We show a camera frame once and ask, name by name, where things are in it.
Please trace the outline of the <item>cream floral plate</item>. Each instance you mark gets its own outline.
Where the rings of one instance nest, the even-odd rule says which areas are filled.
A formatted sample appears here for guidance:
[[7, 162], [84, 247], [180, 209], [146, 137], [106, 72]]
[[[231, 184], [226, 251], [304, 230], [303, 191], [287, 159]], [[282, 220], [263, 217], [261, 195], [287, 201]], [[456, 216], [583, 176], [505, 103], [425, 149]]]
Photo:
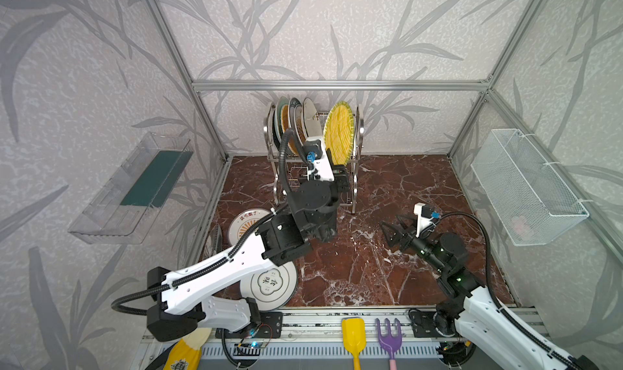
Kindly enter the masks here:
[[303, 132], [306, 138], [319, 137], [323, 134], [323, 128], [314, 102], [310, 98], [303, 101]]

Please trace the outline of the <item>orange sunburst plate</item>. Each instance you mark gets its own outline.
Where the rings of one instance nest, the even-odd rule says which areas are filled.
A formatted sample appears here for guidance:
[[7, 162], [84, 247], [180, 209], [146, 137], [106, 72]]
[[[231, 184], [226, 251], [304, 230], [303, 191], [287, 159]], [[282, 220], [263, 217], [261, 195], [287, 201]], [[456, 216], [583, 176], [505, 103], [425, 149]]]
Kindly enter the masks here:
[[267, 209], [248, 209], [243, 211], [241, 214], [236, 216], [232, 223], [230, 224], [228, 230], [228, 240], [230, 245], [234, 246], [238, 243], [240, 238], [244, 235], [244, 233], [258, 220], [262, 219], [264, 216], [270, 214], [270, 211]]
[[298, 136], [299, 136], [299, 140], [301, 141], [301, 144], [305, 143], [306, 139], [308, 138], [308, 134], [305, 128], [302, 105], [298, 105], [295, 108], [295, 127], [298, 133]]

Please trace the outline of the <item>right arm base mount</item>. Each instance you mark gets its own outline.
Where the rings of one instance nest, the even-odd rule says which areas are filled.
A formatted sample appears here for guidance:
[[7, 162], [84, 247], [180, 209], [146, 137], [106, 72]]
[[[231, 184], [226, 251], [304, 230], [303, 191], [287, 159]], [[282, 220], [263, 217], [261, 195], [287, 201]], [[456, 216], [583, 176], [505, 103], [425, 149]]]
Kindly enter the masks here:
[[437, 312], [411, 308], [407, 315], [416, 338], [452, 338], [456, 335], [454, 325]]

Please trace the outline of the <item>white plate black emblem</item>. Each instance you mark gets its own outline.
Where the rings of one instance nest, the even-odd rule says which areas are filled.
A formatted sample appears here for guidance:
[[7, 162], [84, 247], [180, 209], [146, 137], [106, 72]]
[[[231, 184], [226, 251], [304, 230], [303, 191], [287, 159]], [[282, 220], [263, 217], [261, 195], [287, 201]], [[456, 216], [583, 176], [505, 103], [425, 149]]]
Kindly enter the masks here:
[[294, 296], [299, 282], [293, 262], [249, 275], [241, 280], [243, 298], [253, 298], [261, 312], [272, 312], [285, 306]]

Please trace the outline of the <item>light green flower plate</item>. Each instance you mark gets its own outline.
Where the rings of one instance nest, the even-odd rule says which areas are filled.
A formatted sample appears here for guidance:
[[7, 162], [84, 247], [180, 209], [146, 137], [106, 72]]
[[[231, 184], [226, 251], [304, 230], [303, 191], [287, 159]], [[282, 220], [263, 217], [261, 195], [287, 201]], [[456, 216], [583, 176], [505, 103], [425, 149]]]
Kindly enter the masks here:
[[274, 141], [277, 148], [281, 146], [282, 134], [284, 133], [282, 124], [282, 110], [289, 104], [289, 99], [285, 96], [280, 97], [274, 112]]

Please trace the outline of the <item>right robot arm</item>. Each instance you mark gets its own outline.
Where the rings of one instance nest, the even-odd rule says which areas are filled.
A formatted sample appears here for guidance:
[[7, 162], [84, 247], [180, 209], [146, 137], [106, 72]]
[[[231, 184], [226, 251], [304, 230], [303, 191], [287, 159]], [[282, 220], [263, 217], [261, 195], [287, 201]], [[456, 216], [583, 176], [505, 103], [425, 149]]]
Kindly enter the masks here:
[[398, 216], [396, 224], [382, 222], [389, 247], [413, 249], [437, 273], [446, 300], [436, 306], [445, 325], [473, 342], [504, 369], [595, 369], [585, 355], [574, 357], [503, 305], [491, 288], [491, 248], [485, 248], [485, 278], [466, 267], [469, 253], [463, 239], [446, 232], [434, 235], [444, 216], [426, 209], [423, 214]]

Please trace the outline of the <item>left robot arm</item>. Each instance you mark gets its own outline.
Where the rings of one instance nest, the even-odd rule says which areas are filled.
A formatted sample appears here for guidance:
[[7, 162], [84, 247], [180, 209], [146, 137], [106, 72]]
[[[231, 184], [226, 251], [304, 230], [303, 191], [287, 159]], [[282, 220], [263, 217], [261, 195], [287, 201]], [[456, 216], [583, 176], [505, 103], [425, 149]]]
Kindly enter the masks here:
[[[289, 128], [282, 136], [278, 178], [286, 201], [255, 222], [236, 245], [193, 266], [171, 271], [162, 267], [148, 273], [146, 290], [125, 295], [111, 304], [119, 313], [145, 316], [147, 328], [159, 342], [169, 342], [198, 328], [227, 329], [232, 333], [258, 326], [261, 314], [252, 298], [227, 300], [215, 293], [247, 276], [295, 261], [312, 250], [312, 239], [328, 243], [337, 235], [341, 204], [336, 163], [322, 136], [304, 143]], [[287, 180], [287, 153], [296, 142], [308, 179], [297, 189]]]

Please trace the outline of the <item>steel dish rack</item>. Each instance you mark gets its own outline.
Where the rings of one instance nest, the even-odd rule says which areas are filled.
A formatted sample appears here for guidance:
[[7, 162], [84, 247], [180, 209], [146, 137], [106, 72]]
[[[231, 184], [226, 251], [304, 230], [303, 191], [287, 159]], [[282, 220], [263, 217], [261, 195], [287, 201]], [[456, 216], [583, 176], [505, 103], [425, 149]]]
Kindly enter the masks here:
[[329, 112], [311, 99], [282, 97], [264, 119], [264, 139], [274, 171], [274, 204], [312, 180], [335, 182], [341, 205], [356, 211], [364, 125], [358, 111], [338, 102]]

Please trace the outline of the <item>yellow green woven plate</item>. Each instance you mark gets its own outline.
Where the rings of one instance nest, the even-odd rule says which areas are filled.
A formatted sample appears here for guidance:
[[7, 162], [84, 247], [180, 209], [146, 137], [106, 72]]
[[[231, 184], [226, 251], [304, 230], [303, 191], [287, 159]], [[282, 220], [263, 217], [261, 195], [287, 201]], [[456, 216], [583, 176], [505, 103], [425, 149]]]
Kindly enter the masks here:
[[348, 102], [338, 102], [329, 112], [324, 125], [324, 143], [334, 165], [347, 165], [352, 155], [355, 117]]

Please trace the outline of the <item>green rim white plate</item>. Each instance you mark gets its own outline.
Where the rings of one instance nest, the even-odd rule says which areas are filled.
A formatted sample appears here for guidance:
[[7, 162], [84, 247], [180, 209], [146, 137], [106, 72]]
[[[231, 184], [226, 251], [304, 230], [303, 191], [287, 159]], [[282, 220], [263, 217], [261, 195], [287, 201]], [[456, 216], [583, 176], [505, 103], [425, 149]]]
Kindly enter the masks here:
[[299, 143], [305, 143], [306, 136], [303, 128], [303, 104], [295, 97], [290, 99], [289, 118], [290, 126], [297, 133]]

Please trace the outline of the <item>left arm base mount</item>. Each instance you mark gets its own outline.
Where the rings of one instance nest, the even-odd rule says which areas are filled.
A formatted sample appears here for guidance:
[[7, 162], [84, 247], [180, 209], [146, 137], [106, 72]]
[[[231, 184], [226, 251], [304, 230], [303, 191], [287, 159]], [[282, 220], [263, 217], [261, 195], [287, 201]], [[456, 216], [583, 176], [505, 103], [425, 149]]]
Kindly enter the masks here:
[[279, 339], [282, 333], [284, 314], [281, 312], [261, 313], [261, 321], [245, 327], [239, 332], [216, 329], [216, 338], [220, 339], [225, 334], [227, 339]]

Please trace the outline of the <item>orange woven plate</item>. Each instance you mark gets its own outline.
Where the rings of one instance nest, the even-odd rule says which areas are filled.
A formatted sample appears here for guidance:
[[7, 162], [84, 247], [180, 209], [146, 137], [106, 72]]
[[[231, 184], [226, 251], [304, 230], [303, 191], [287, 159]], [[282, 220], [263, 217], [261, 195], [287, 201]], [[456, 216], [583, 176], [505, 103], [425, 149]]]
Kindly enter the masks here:
[[[282, 126], [282, 134], [290, 128], [290, 114], [289, 114], [289, 105], [286, 104], [281, 109], [281, 126]], [[295, 147], [295, 140], [290, 138], [288, 141], [288, 150], [291, 155], [298, 154], [298, 151]]]

